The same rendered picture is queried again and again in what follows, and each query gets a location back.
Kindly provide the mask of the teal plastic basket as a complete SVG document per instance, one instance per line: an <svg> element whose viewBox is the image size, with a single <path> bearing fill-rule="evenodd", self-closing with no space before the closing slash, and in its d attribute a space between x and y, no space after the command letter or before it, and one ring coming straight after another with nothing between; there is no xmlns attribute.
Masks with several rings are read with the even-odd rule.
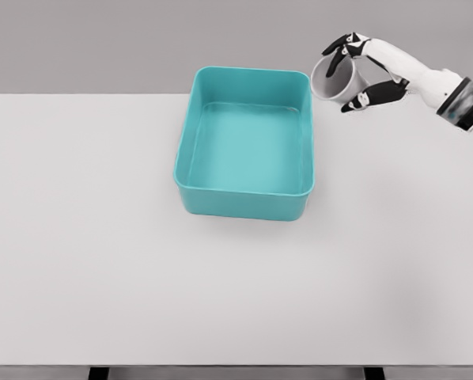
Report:
<svg viewBox="0 0 473 380"><path fill-rule="evenodd" d="M295 70L199 69L173 178L195 215L299 219L315 185L309 77Z"/></svg>

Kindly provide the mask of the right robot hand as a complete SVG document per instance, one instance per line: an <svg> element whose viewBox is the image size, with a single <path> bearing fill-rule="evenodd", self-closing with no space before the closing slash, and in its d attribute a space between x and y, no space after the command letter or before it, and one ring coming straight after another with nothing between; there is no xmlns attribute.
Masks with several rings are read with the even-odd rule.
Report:
<svg viewBox="0 0 473 380"><path fill-rule="evenodd" d="M431 71L395 45L357 32L339 37L323 50L322 55L333 56L326 73L328 78L345 58L360 57L366 57L390 76L388 81L370 85L347 101L341 107L343 113L399 101L407 91L421 89L426 84L426 75Z"/></svg>

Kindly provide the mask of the white paper cup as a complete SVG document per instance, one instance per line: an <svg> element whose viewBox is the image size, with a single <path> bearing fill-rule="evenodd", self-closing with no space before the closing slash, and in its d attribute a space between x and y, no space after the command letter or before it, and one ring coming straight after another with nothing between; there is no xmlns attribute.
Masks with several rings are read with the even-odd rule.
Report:
<svg viewBox="0 0 473 380"><path fill-rule="evenodd" d="M369 83L359 72L355 61L344 59L332 76L327 76L332 56L324 56L315 65L310 76L312 94L322 101L343 105L364 91Z"/></svg>

